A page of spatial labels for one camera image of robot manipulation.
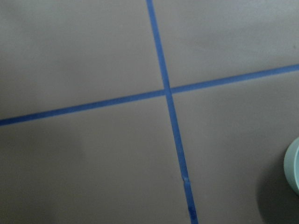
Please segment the light green ceramic bowl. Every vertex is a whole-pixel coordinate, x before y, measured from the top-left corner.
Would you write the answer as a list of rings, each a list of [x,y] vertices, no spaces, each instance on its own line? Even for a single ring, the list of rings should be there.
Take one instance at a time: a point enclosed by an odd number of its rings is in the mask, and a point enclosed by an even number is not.
[[[299,138],[289,145],[285,153],[284,174],[291,189],[299,195]]]

